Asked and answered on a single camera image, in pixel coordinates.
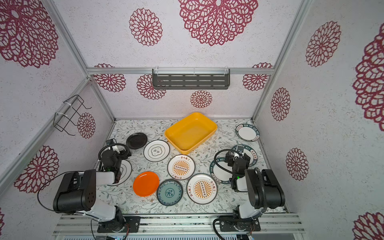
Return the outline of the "white plate clover emblem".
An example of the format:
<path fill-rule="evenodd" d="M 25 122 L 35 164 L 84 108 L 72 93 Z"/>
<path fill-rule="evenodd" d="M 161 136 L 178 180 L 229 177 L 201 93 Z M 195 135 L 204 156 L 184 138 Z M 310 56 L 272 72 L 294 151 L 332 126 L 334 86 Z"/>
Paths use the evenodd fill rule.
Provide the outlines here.
<path fill-rule="evenodd" d="M 144 148 L 144 157 L 150 162 L 160 162 L 170 154 L 170 146 L 163 140 L 155 140 L 148 143 Z"/>

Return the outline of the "sunburst plate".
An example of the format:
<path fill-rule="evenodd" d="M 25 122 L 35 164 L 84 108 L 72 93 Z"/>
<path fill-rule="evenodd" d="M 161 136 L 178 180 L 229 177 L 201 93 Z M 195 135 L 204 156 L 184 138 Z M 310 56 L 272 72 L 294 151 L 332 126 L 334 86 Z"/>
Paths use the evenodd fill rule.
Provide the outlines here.
<path fill-rule="evenodd" d="M 174 180 L 183 181 L 193 176 L 196 169 L 195 161 L 187 155 L 176 155 L 169 162 L 167 171 Z"/>
<path fill-rule="evenodd" d="M 196 174 L 187 182 L 187 195 L 196 204 L 209 204 L 218 195 L 217 183 L 207 174 Z"/>

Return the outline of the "green rim plate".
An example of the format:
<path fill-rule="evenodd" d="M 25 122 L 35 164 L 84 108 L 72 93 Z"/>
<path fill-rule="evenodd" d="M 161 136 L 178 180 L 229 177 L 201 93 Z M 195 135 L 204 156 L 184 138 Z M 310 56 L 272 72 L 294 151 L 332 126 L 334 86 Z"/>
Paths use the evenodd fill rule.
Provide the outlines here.
<path fill-rule="evenodd" d="M 232 147 L 232 150 L 235 150 L 239 153 L 246 154 L 248 157 L 250 157 L 250 164 L 249 167 L 253 167 L 256 165 L 258 161 L 258 155 L 256 151 L 247 145 L 236 145 Z"/>
<path fill-rule="evenodd" d="M 225 162 L 225 158 L 217 158 L 217 162 L 220 166 L 232 172 L 232 167 Z M 211 177 L 219 184 L 228 185 L 231 183 L 232 174 L 219 168 L 215 161 L 210 164 Z"/>
<path fill-rule="evenodd" d="M 235 133 L 241 140 L 246 142 L 256 142 L 260 138 L 259 130 L 251 124 L 236 126 Z"/>

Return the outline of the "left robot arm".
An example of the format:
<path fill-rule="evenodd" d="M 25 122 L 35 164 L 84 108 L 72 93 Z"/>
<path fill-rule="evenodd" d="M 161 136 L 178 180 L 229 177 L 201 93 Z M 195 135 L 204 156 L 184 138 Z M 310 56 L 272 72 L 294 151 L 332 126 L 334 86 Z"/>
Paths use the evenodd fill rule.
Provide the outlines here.
<path fill-rule="evenodd" d="M 82 173 L 64 174 L 54 198 L 53 210 L 57 213 L 81 213 L 90 216 L 106 228 L 121 227 L 125 224 L 121 210 L 97 199 L 97 186 L 112 185 L 120 181 L 120 151 L 105 147 L 99 152 L 99 160 L 104 167 L 101 172 L 92 169 Z"/>

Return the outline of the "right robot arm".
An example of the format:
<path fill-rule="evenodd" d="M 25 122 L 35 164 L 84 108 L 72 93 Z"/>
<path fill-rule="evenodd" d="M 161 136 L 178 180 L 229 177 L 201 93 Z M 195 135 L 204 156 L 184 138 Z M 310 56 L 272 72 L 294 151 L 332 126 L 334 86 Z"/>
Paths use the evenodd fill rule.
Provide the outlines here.
<path fill-rule="evenodd" d="M 285 205 L 284 192 L 272 170 L 250 169 L 250 157 L 235 150 L 228 150 L 225 163 L 232 168 L 226 170 L 232 174 L 232 190 L 248 194 L 248 201 L 234 209 L 235 220 L 256 219 L 267 209 Z"/>

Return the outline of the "yellow plastic bin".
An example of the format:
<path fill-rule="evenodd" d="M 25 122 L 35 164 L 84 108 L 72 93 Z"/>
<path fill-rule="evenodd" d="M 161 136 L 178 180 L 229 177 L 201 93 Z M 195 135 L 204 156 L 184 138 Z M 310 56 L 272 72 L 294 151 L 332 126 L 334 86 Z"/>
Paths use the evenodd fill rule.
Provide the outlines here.
<path fill-rule="evenodd" d="M 202 113 L 195 112 L 165 130 L 168 142 L 183 155 L 188 155 L 212 137 L 218 126 Z"/>

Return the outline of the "small black plate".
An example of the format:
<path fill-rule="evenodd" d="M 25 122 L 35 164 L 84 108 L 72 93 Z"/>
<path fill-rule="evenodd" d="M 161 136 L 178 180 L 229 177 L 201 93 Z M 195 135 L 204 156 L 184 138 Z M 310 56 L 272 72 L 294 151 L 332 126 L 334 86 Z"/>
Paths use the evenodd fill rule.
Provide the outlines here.
<path fill-rule="evenodd" d="M 148 137 L 144 133 L 135 133 L 130 135 L 126 140 L 126 145 L 133 150 L 140 149 L 147 144 Z"/>

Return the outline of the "orange plate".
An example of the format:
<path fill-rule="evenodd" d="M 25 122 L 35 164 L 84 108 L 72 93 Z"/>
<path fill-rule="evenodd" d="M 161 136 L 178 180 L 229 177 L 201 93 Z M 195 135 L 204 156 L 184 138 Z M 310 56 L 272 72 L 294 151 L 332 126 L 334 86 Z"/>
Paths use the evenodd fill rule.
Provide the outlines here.
<path fill-rule="evenodd" d="M 156 173 L 144 172 L 135 178 L 133 190 L 139 197 L 148 197 L 157 191 L 159 184 L 160 179 Z"/>

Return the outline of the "teal patterned plate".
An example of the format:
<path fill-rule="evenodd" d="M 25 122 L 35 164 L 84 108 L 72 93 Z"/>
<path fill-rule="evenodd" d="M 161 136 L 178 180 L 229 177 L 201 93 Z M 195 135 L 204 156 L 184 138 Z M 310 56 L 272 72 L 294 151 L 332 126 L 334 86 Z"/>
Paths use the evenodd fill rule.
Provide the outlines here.
<path fill-rule="evenodd" d="M 173 206 L 183 197 L 183 186 L 180 182 L 168 179 L 160 183 L 157 189 L 157 199 L 164 206 Z"/>

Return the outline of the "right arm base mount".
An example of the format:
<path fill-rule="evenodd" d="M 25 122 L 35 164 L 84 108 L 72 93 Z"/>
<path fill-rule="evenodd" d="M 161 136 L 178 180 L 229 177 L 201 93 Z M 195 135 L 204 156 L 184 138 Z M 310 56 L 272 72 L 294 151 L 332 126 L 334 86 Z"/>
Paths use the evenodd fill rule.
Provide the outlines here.
<path fill-rule="evenodd" d="M 245 220 L 220 216 L 219 225 L 221 232 L 258 232 L 261 230 L 258 219 Z"/>

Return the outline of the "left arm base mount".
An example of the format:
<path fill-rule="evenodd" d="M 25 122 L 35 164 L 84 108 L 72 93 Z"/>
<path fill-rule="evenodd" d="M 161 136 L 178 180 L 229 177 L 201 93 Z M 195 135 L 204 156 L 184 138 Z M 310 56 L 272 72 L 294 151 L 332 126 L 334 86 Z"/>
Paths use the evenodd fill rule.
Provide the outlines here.
<path fill-rule="evenodd" d="M 141 217 L 125 216 L 124 219 L 114 219 L 99 222 L 97 233 L 137 233 Z"/>

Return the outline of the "aluminium front rail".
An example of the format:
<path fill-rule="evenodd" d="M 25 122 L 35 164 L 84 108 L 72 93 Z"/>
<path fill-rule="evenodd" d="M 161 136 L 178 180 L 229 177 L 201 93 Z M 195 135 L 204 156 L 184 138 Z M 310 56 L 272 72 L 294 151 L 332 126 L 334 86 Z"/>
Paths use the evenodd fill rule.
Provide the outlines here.
<path fill-rule="evenodd" d="M 270 213 L 258 218 L 261 230 L 258 232 L 221 232 L 219 222 L 214 220 L 218 214 L 195 214 L 195 215 L 128 215 L 141 217 L 137 233 L 97 233 L 98 223 L 83 216 L 62 216 L 56 225 L 52 238 L 64 239 L 65 237 L 93 237 L 101 238 L 110 236 L 122 239 L 127 236 L 134 238 L 138 236 L 164 237 L 164 236 L 199 236 L 212 235 L 218 232 L 223 237 L 228 235 L 252 234 L 292 234 L 296 239 L 301 239 L 305 233 L 303 224 L 298 214 Z"/>

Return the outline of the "grey wall shelf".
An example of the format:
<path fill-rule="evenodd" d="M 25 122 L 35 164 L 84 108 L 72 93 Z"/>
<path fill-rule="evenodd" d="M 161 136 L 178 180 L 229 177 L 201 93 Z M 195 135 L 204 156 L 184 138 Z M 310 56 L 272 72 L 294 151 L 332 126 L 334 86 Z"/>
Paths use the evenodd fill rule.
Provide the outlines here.
<path fill-rule="evenodd" d="M 231 72 L 230 69 L 181 72 L 153 69 L 152 84 L 156 90 L 227 90 Z"/>

